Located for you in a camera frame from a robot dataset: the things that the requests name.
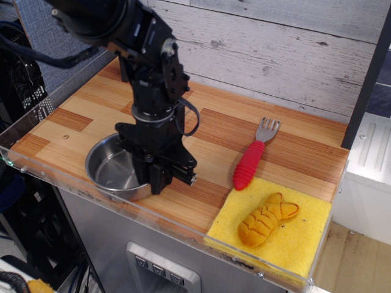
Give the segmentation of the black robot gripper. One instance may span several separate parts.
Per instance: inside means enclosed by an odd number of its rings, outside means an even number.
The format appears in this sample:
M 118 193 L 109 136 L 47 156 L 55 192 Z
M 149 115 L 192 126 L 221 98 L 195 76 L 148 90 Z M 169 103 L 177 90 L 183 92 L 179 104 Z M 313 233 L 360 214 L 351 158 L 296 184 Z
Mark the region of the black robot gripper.
M 185 118 L 180 115 L 163 123 L 115 125 L 118 144 L 132 154 L 138 183 L 150 183 L 153 195 L 160 195 L 174 177 L 190 186 L 196 181 L 197 161 L 184 147 L 182 138 L 195 134 L 197 127 L 185 133 L 184 125 Z

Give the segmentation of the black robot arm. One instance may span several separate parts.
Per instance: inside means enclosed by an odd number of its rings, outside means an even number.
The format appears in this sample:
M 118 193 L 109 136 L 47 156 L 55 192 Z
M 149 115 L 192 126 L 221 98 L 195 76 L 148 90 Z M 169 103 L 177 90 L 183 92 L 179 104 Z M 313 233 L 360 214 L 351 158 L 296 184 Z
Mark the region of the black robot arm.
M 160 194 L 174 178 L 192 184 L 196 159 L 184 147 L 189 76 L 172 29 L 140 1 L 52 1 L 53 17 L 72 36 L 120 59 L 133 90 L 135 124 L 117 123 L 118 143 L 133 157 L 140 183 Z

